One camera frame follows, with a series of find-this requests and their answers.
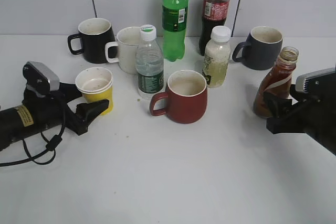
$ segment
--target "black mug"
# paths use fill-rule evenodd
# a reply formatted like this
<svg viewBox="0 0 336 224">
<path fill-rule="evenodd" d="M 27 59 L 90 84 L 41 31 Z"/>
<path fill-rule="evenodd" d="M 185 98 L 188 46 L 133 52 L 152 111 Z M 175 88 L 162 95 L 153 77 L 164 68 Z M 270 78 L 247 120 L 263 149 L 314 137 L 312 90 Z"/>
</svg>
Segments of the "black mug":
<svg viewBox="0 0 336 224">
<path fill-rule="evenodd" d="M 73 50 L 71 41 L 80 39 L 81 49 Z M 111 23 L 104 18 L 84 20 L 78 26 L 78 33 L 68 37 L 68 47 L 73 55 L 83 54 L 90 63 L 114 63 L 117 58 L 117 42 Z"/>
<path fill-rule="evenodd" d="M 243 49 L 242 57 L 237 58 L 241 49 Z M 266 70 L 273 67 L 281 49 L 281 32 L 268 26 L 257 26 L 252 29 L 245 42 L 238 44 L 232 59 L 254 70 Z"/>
</svg>

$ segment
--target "yellow sticker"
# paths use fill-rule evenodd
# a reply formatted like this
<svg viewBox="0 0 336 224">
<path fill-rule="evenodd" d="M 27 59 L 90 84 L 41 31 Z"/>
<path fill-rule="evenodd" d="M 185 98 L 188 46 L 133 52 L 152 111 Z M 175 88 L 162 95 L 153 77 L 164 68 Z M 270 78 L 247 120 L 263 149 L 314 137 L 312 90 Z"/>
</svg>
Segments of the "yellow sticker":
<svg viewBox="0 0 336 224">
<path fill-rule="evenodd" d="M 19 114 L 24 127 L 28 127 L 34 124 L 33 118 L 29 110 L 26 108 L 26 106 L 21 105 L 21 106 L 14 107 L 14 108 Z"/>
</svg>

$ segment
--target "red mug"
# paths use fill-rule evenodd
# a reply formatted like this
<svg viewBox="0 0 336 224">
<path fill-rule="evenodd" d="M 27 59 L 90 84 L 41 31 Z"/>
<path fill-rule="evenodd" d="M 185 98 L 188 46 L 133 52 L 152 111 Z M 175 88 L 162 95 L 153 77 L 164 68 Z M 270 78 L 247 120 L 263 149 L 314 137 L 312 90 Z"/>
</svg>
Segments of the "red mug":
<svg viewBox="0 0 336 224">
<path fill-rule="evenodd" d="M 166 107 L 154 110 L 158 100 L 166 99 Z M 153 96 L 150 112 L 153 116 L 165 115 L 177 123 L 194 123 L 205 113 L 207 86 L 205 78 L 193 70 L 181 70 L 168 78 L 166 92 Z"/>
</svg>

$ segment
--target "yellow paper cup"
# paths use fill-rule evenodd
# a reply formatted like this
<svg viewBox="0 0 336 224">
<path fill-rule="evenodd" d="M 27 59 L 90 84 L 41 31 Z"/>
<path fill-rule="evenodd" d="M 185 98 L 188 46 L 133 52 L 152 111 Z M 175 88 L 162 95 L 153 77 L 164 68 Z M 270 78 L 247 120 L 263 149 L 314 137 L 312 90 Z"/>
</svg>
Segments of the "yellow paper cup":
<svg viewBox="0 0 336 224">
<path fill-rule="evenodd" d="M 109 107 L 101 115 L 106 115 L 112 111 L 113 74 L 110 70 L 102 67 L 88 68 L 77 75 L 75 84 L 89 103 L 109 100 Z"/>
</svg>

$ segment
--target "bottle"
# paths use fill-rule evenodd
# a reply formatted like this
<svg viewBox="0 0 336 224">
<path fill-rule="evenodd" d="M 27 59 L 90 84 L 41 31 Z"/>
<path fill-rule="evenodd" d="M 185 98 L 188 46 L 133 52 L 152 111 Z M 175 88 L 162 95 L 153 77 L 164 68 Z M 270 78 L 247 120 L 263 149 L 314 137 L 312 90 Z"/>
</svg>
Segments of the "bottle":
<svg viewBox="0 0 336 224">
<path fill-rule="evenodd" d="M 156 28 L 140 27 L 141 41 L 135 56 L 138 72 L 138 91 L 142 98 L 150 100 L 163 89 L 163 55 L 156 42 Z"/>
<path fill-rule="evenodd" d="M 217 88 L 224 82 L 231 54 L 230 37 L 231 30 L 226 26 L 216 26 L 212 30 L 203 64 L 203 76 L 209 88 Z"/>
<path fill-rule="evenodd" d="M 225 24 L 229 2 L 230 0 L 203 0 L 202 33 L 198 43 L 202 56 L 210 40 L 212 29 Z"/>
<path fill-rule="evenodd" d="M 292 83 L 292 72 L 296 68 L 299 51 L 294 47 L 284 47 L 279 54 L 274 67 L 261 82 L 254 100 L 253 111 L 261 118 L 269 118 L 272 113 L 264 102 L 264 92 L 270 92 L 280 98 L 289 97 Z"/>
<path fill-rule="evenodd" d="M 184 56 L 188 0 L 163 0 L 163 54 L 169 61 Z"/>
</svg>

